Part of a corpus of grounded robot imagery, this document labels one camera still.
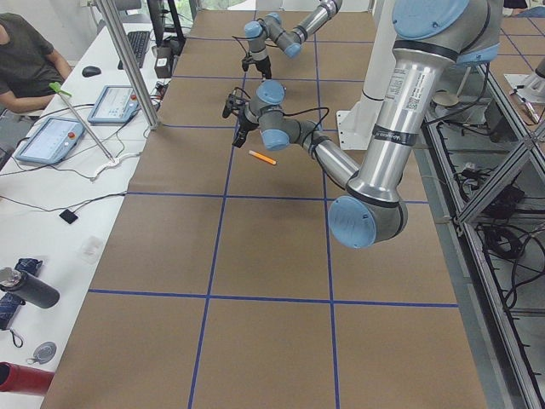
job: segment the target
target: robotic arm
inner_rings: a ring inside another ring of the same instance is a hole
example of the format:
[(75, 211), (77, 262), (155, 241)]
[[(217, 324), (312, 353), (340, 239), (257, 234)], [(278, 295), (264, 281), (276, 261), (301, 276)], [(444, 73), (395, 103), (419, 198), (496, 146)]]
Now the robotic arm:
[(353, 248), (391, 239), (407, 222), (397, 187), (439, 78), (455, 63), (477, 65), (495, 58), (501, 18), (501, 0), (396, 2), (396, 66), (360, 166), (315, 123), (284, 118), (284, 87), (272, 80), (261, 84), (248, 102), (233, 94), (227, 98), (224, 117), (237, 112), (239, 119), (233, 145), (242, 146), (246, 134), (258, 127), (268, 150), (301, 145), (350, 195), (330, 207), (330, 228), (336, 238)]
[(250, 65), (255, 65), (264, 78), (270, 79), (271, 60), (265, 41), (271, 39), (286, 55), (295, 58), (301, 52), (301, 45), (317, 32), (321, 26), (339, 12), (342, 0), (320, 0), (320, 5), (299, 23), (291, 32), (282, 27), (282, 20), (277, 13), (268, 14), (264, 19), (251, 21), (244, 27), (248, 39), (249, 53), (242, 60), (244, 72)]

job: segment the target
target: black shirt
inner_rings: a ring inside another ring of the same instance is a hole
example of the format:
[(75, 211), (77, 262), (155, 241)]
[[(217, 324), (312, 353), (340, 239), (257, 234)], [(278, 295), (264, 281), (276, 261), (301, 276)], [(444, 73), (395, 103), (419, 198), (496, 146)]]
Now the black shirt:
[(53, 45), (17, 14), (0, 14), (0, 25), (9, 35), (9, 43), (0, 45), (0, 94), (10, 90), (18, 98), (53, 94), (49, 83), (63, 82), (45, 58)]

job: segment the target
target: person's arm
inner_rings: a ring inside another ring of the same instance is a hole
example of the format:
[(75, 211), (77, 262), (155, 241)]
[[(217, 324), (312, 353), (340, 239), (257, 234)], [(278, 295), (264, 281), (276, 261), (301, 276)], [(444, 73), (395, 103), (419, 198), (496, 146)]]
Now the person's arm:
[(0, 105), (15, 113), (36, 111), (37, 109), (44, 109), (54, 96), (55, 94), (17, 98), (12, 91), (8, 91), (0, 94)]
[(46, 55), (45, 58), (47, 58), (54, 65), (54, 67), (64, 79), (68, 78), (70, 72), (72, 72), (72, 68), (68, 65), (65, 57), (60, 55), (59, 51), (54, 49), (53, 52)]

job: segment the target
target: black water bottle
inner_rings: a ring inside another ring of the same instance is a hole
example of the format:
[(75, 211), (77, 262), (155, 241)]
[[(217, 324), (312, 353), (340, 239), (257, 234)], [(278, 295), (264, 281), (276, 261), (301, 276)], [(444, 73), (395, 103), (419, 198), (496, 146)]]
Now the black water bottle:
[(25, 271), (6, 267), (0, 269), (0, 290), (10, 292), (40, 308), (53, 307), (59, 292)]

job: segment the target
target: keyboard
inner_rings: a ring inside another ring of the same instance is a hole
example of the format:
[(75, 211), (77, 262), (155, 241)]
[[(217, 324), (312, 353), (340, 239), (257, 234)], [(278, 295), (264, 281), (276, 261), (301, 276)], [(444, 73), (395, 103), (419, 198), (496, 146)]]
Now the keyboard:
[[(144, 65), (144, 58), (146, 57), (147, 45), (150, 42), (150, 32), (129, 32), (127, 38), (129, 39), (133, 53), (135, 53), (138, 67), (142, 68)], [(123, 70), (122, 61), (119, 61), (118, 70)]]

